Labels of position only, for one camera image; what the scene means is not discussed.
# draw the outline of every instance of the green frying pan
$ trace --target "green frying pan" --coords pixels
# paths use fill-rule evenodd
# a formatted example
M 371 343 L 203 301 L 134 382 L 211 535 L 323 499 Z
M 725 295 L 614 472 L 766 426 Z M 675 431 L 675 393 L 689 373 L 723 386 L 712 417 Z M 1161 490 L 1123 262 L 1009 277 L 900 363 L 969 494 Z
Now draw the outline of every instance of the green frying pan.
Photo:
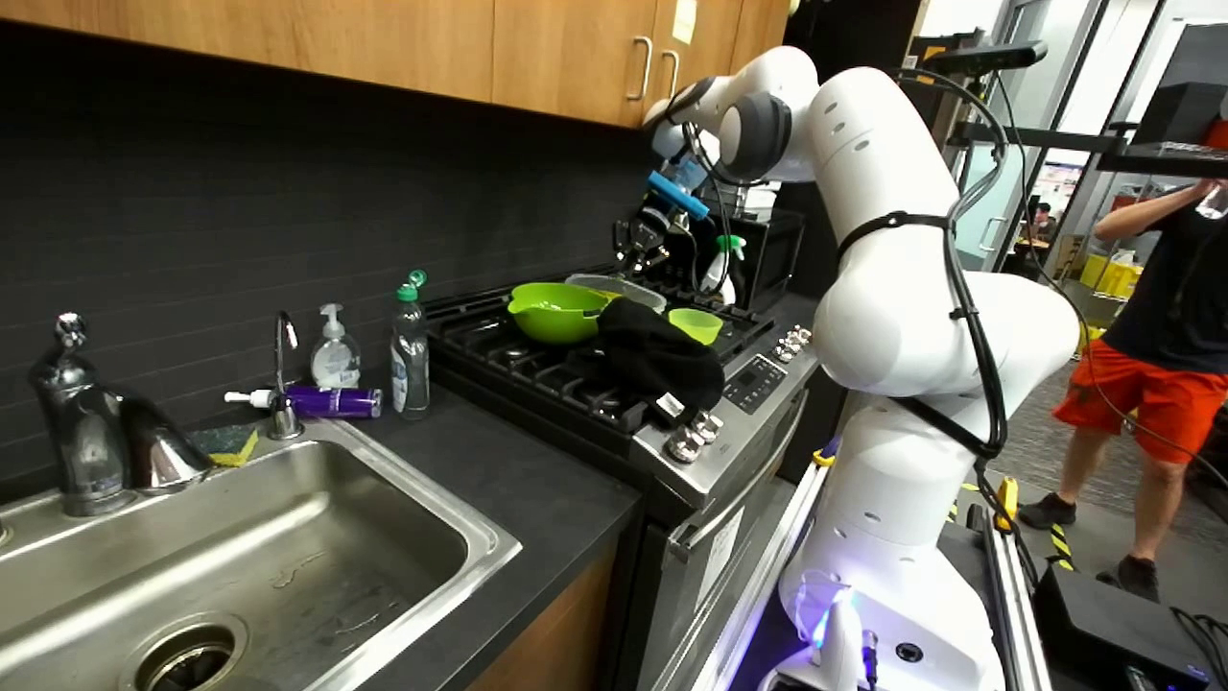
M 508 315 L 518 330 L 543 344 L 575 344 L 597 334 L 609 293 L 586 284 L 532 280 L 512 289 Z
M 697 309 L 697 307 L 670 307 L 662 318 L 697 344 L 712 344 L 719 334 L 725 330 L 723 315 Z

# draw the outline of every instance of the oven handle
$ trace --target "oven handle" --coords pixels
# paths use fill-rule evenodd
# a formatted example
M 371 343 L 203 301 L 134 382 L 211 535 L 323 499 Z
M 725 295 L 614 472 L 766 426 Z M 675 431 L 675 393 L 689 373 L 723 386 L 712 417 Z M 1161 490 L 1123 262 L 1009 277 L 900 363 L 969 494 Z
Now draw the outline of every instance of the oven handle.
M 778 469 L 781 454 L 790 448 L 790 439 L 799 432 L 802 416 L 804 416 L 804 393 L 799 396 L 799 411 L 790 417 L 790 431 L 774 443 L 774 448 L 757 469 L 757 475 L 725 508 L 697 512 L 679 528 L 666 535 L 666 550 L 675 555 L 689 555 L 707 537 L 712 537 L 753 499 L 753 490 Z

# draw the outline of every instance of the sink basin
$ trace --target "sink basin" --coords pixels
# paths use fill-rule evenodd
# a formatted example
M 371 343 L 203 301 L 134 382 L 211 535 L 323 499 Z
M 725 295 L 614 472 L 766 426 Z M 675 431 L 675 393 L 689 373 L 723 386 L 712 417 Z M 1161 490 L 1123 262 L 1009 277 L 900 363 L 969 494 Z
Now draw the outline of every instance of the sink basin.
M 0 512 L 0 687 L 362 687 L 520 550 L 345 421 L 101 517 Z

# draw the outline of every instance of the chrome faucet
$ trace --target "chrome faucet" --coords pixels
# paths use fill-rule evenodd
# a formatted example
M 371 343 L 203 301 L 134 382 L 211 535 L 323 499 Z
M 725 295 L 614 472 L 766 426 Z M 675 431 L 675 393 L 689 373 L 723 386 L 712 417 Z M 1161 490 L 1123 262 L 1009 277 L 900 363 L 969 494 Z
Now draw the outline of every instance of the chrome faucet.
M 302 421 L 288 399 L 285 350 L 298 350 L 298 330 L 288 309 L 272 318 L 272 421 L 279 439 L 298 439 Z
M 88 318 L 63 309 L 55 318 L 55 344 L 34 363 L 32 382 L 42 404 L 46 432 L 57 455 L 63 499 L 68 515 L 103 515 L 124 508 L 125 446 L 112 386 L 86 358 Z
M 298 350 L 298 330 L 288 309 L 276 309 L 272 315 L 272 393 L 253 386 L 253 393 L 228 393 L 221 396 L 228 404 L 244 404 L 244 405 L 270 411 L 272 416 L 270 439 L 298 439 L 302 432 L 302 421 L 288 399 L 288 382 L 290 382 L 288 358 L 285 358 L 288 350 Z
M 211 460 L 147 399 L 124 399 L 125 489 L 187 489 L 211 472 Z

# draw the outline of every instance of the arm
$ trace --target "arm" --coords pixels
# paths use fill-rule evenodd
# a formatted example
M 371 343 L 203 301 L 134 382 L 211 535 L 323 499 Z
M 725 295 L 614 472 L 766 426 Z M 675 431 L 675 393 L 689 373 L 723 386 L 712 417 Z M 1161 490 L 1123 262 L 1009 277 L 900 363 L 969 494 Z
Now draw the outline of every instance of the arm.
M 1169 197 L 1156 197 L 1156 201 L 1145 201 L 1145 205 L 1117 208 L 1105 220 L 1099 220 L 1094 234 L 1101 243 L 1129 243 L 1129 238 L 1152 231 L 1160 220 L 1166 220 L 1166 216 L 1174 216 L 1182 208 L 1193 208 L 1206 193 L 1211 193 L 1211 179 L 1202 179 L 1193 188 L 1182 188 L 1182 193 L 1169 193 Z

